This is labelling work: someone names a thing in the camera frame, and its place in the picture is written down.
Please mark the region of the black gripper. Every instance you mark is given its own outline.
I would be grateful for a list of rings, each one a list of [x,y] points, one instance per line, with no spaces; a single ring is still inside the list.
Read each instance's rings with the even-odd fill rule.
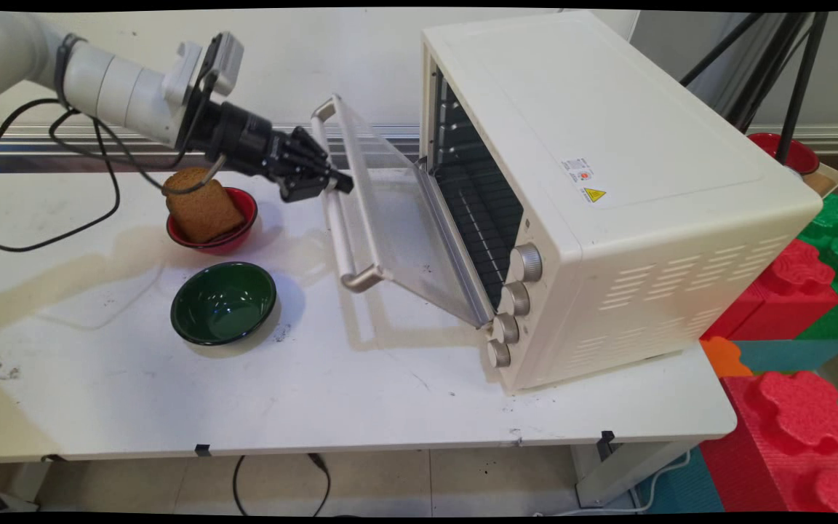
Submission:
[[[286,203],[354,189],[353,177],[333,168],[328,152],[303,127],[287,134],[232,103],[202,99],[192,104],[184,115],[179,149],[200,151],[209,162],[223,155],[226,169],[279,180]]]

